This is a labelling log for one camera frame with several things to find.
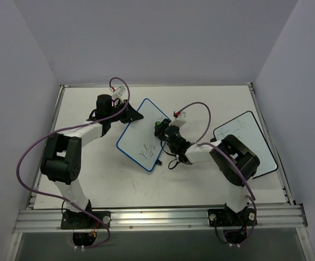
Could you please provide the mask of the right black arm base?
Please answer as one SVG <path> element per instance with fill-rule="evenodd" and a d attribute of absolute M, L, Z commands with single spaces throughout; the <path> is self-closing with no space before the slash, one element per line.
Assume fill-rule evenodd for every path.
<path fill-rule="evenodd" d="M 209 209 L 207 214 L 209 226 L 215 229 L 216 237 L 230 247 L 241 247 L 257 225 L 257 212 L 253 208 L 245 207 L 244 210 L 235 213 L 224 207 Z"/>

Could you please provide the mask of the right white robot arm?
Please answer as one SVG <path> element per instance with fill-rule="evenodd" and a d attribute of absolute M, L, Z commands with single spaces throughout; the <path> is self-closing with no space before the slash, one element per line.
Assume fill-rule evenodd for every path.
<path fill-rule="evenodd" d="M 248 201 L 255 200 L 248 180 L 260 165 L 252 150 L 232 134 L 213 142 L 191 143 L 181 136 L 180 127 L 168 119 L 155 123 L 154 136 L 166 143 L 178 163 L 215 162 L 230 184 L 224 212 L 226 221 L 235 225 L 244 219 L 243 210 Z"/>

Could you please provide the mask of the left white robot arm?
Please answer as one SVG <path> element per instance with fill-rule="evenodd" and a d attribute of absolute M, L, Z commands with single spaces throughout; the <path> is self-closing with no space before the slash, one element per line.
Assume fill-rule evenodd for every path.
<path fill-rule="evenodd" d="M 74 213 L 73 221 L 80 228 L 89 227 L 93 221 L 90 200 L 85 196 L 78 179 L 82 148 L 105 136 L 113 122 L 127 124 L 143 118 L 128 100 L 99 95 L 96 108 L 83 127 L 55 133 L 47 139 L 40 171 L 56 185 L 63 198 L 70 200 L 66 203 L 66 209 Z"/>

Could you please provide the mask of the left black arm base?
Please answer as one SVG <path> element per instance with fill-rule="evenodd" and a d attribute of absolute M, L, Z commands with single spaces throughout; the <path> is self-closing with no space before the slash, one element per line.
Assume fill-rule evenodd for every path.
<path fill-rule="evenodd" d="M 72 212 L 68 209 L 62 212 L 60 229 L 72 231 L 71 242 L 79 248 L 94 248 L 110 239 L 109 211 Z"/>

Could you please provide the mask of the blue framed whiteboard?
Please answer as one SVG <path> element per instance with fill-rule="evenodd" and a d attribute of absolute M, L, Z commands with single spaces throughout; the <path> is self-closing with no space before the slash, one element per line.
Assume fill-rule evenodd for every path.
<path fill-rule="evenodd" d="M 144 170 L 151 172 L 162 152 L 161 142 L 154 136 L 155 123 L 169 117 L 148 98 L 142 101 L 138 112 L 143 119 L 128 124 L 116 147 Z"/>

